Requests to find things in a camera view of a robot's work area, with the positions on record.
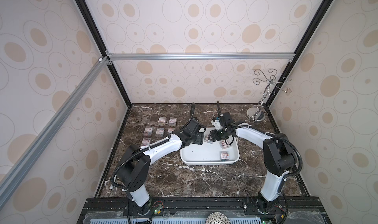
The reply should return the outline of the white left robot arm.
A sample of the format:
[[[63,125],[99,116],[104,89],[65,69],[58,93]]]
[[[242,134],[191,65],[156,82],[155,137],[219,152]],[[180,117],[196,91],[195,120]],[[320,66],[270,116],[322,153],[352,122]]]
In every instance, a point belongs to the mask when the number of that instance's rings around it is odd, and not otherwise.
[[[164,156],[192,144],[201,145],[206,128],[195,118],[165,138],[146,146],[131,145],[111,175],[111,184],[126,192],[138,207],[150,205],[150,195],[145,187],[150,166]]]

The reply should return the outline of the white plastic storage tray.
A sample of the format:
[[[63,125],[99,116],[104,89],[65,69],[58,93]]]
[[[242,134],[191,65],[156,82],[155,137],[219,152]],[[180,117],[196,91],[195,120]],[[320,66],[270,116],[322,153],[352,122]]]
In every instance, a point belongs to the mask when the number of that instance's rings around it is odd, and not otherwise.
[[[206,128],[204,136],[209,134],[215,128]],[[239,148],[236,139],[227,139],[228,144],[232,144],[230,148],[221,149],[220,141],[212,144],[203,141],[203,145],[191,144],[181,149],[180,157],[186,165],[230,165],[236,163],[239,158]],[[221,151],[229,153],[229,161],[221,161]]]

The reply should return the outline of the paper clip box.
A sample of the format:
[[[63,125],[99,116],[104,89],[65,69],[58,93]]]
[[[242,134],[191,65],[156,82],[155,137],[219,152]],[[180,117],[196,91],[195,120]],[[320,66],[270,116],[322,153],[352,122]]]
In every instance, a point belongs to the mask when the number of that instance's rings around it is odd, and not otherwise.
[[[151,144],[151,138],[149,138],[149,137],[143,138],[141,146],[147,146],[147,145],[150,145],[150,144]]]
[[[158,119],[157,124],[158,124],[159,126],[164,126],[164,125],[166,124],[166,117],[160,117],[160,118]]]
[[[212,139],[211,139],[211,137],[210,137],[209,134],[207,134],[207,135],[204,136],[204,142],[210,143],[210,144],[213,143],[213,141],[212,141]]]
[[[163,136],[164,136],[164,128],[157,128],[156,137],[163,137]]]
[[[170,127],[176,127],[176,123],[177,123],[177,118],[175,118],[175,117],[171,117],[171,118],[169,119],[169,121],[168,121],[168,125],[169,125]]]
[[[230,148],[231,146],[232,146],[232,144],[228,144],[226,140],[220,141],[220,147],[223,150]]]
[[[154,128],[153,127],[146,127],[143,135],[144,136],[151,136],[153,134]]]
[[[170,134],[170,133],[174,132],[175,130],[176,130],[175,128],[169,128],[167,132]]]
[[[220,152],[220,160],[222,162],[227,162],[229,161],[229,153],[225,152],[225,151],[221,151]]]

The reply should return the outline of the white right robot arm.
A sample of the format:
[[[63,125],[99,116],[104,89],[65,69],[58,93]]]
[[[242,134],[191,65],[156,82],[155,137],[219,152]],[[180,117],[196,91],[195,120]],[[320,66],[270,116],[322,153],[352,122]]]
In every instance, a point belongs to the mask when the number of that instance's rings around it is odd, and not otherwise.
[[[263,150],[267,175],[260,196],[265,201],[274,201],[282,191],[286,178],[295,175],[291,172],[297,164],[300,154],[283,133],[273,134],[254,128],[252,125],[236,122],[226,112],[213,117],[215,130],[210,132],[212,141],[225,141],[231,138],[243,138]]]

